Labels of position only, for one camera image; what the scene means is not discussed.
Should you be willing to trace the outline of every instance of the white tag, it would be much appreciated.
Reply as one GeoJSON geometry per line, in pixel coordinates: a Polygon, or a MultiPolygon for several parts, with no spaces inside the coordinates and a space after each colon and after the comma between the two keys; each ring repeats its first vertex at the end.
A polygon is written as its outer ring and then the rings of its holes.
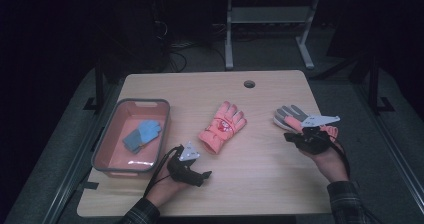
{"type": "Polygon", "coordinates": [[[329,117],[329,116],[309,116],[302,123],[302,127],[316,127],[322,126],[328,123],[340,121],[340,117],[329,117]]]}
{"type": "Polygon", "coordinates": [[[180,156],[180,161],[189,161],[193,159],[197,159],[200,157],[200,154],[196,151],[194,146],[189,141],[187,145],[184,147],[183,153],[180,156]]]}

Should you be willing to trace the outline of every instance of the wire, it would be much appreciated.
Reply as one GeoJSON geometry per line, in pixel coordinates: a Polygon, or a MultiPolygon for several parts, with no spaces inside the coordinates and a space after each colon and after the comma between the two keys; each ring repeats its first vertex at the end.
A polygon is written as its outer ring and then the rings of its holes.
{"type": "Polygon", "coordinates": [[[173,72],[176,72],[176,73],[182,72],[187,66],[187,58],[183,54],[180,54],[177,52],[170,52],[169,54],[174,54],[183,58],[184,64],[183,64],[183,67],[181,67],[180,69],[178,68],[177,63],[172,58],[170,58],[169,60],[169,65],[171,66],[171,69],[173,72]]]}
{"type": "Polygon", "coordinates": [[[209,47],[211,50],[215,51],[216,53],[218,53],[218,55],[221,57],[222,61],[225,64],[225,57],[222,55],[222,53],[220,51],[218,51],[218,49],[213,48],[213,47],[209,47]]]}
{"type": "Polygon", "coordinates": [[[157,183],[155,180],[156,180],[157,176],[159,175],[159,172],[162,170],[163,165],[165,165],[166,160],[168,160],[169,155],[171,155],[171,153],[174,152],[177,149],[178,149],[178,147],[174,147],[168,153],[166,153],[163,156],[163,158],[160,161],[158,167],[156,168],[155,172],[153,173],[152,179],[150,179],[149,184],[147,185],[146,190],[144,191],[143,198],[146,198],[146,196],[149,193],[149,191],[157,183]]]}
{"type": "Polygon", "coordinates": [[[344,166],[345,166],[345,169],[346,169],[346,174],[347,174],[347,176],[350,178],[350,164],[349,164],[349,160],[347,159],[347,156],[346,156],[346,151],[345,151],[345,149],[344,149],[344,147],[342,146],[342,144],[337,140],[337,138],[335,138],[334,136],[330,136],[330,135],[328,135],[329,137],[332,137],[332,138],[334,138],[334,140],[340,145],[340,147],[342,148],[342,150],[340,150],[340,148],[338,148],[337,146],[336,146],[336,144],[334,144],[332,141],[330,141],[330,140],[327,140],[327,139],[325,139],[325,138],[322,138],[321,136],[318,136],[318,135],[316,135],[316,134],[312,134],[312,136],[313,137],[315,137],[315,138],[318,138],[318,139],[321,139],[322,141],[324,141],[324,142],[326,142],[326,143],[328,143],[329,144],[329,146],[331,147],[331,148],[333,148],[336,152],[337,152],[337,154],[339,154],[339,156],[340,156],[340,158],[342,159],[342,161],[343,161],[343,164],[344,164],[344,166]]]}
{"type": "Polygon", "coordinates": [[[162,21],[155,21],[156,24],[161,24],[165,27],[164,33],[161,36],[156,36],[157,38],[164,40],[165,36],[168,34],[168,25],[166,25],[165,22],[162,21]]]}
{"type": "Polygon", "coordinates": [[[154,185],[156,185],[158,182],[160,182],[160,181],[162,181],[163,179],[166,179],[166,178],[168,178],[168,177],[170,177],[171,176],[171,174],[169,174],[168,176],[166,176],[166,177],[162,177],[161,179],[159,179],[159,180],[157,180],[157,181],[155,181],[155,184],[154,185]]]}

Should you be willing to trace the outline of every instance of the pink glove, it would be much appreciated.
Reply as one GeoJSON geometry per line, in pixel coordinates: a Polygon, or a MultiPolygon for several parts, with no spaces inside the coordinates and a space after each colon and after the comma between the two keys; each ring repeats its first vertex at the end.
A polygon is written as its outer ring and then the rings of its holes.
{"type": "MultiPolygon", "coordinates": [[[[301,122],[293,116],[284,117],[284,122],[291,126],[293,129],[295,129],[297,132],[302,133],[303,127],[301,126],[301,122]]],[[[326,131],[330,136],[330,140],[332,142],[336,141],[337,135],[339,134],[339,130],[337,129],[337,127],[322,125],[320,126],[320,130],[326,131]]]]}
{"type": "Polygon", "coordinates": [[[246,125],[242,111],[228,101],[222,103],[208,128],[199,133],[200,140],[205,142],[205,149],[211,154],[218,154],[225,141],[234,136],[246,125]]]}

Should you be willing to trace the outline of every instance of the gray glove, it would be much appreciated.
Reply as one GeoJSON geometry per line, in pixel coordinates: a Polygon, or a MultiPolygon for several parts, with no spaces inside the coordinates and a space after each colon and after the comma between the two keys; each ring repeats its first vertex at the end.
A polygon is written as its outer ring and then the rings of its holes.
{"type": "Polygon", "coordinates": [[[282,106],[281,108],[278,108],[275,111],[274,123],[277,126],[283,128],[284,130],[291,131],[294,133],[298,132],[291,128],[290,125],[284,122],[284,118],[287,116],[292,116],[300,122],[303,122],[306,118],[308,118],[308,115],[295,105],[291,105],[290,107],[282,106]]]}

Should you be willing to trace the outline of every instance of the hole in table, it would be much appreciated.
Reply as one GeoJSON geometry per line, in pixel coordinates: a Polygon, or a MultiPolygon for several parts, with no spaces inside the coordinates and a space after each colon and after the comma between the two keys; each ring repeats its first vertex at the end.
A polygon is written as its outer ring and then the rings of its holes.
{"type": "Polygon", "coordinates": [[[256,85],[255,82],[254,81],[251,81],[251,80],[247,80],[247,81],[244,82],[244,86],[246,88],[254,88],[255,85],[256,85]]]}

